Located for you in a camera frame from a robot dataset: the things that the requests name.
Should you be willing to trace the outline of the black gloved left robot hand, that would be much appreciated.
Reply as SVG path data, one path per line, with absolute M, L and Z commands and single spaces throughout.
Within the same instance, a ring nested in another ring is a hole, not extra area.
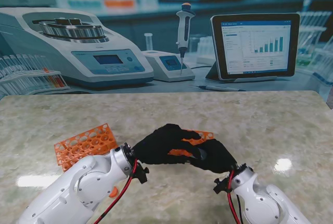
M 199 140 L 201 136 L 195 131 L 181 129 L 180 126 L 168 123 L 146 136 L 132 148 L 136 159 L 149 165 L 185 164 L 190 157 L 170 155 L 171 150 L 186 150 L 193 158 L 200 159 L 197 147 L 188 140 Z

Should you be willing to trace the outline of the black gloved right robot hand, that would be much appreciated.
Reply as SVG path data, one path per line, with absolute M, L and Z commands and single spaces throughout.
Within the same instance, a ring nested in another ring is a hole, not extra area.
M 213 173 L 224 173 L 236 169 L 236 160 L 220 141 L 211 139 L 196 147 L 205 151 L 207 155 L 205 159 L 190 157 L 191 165 Z

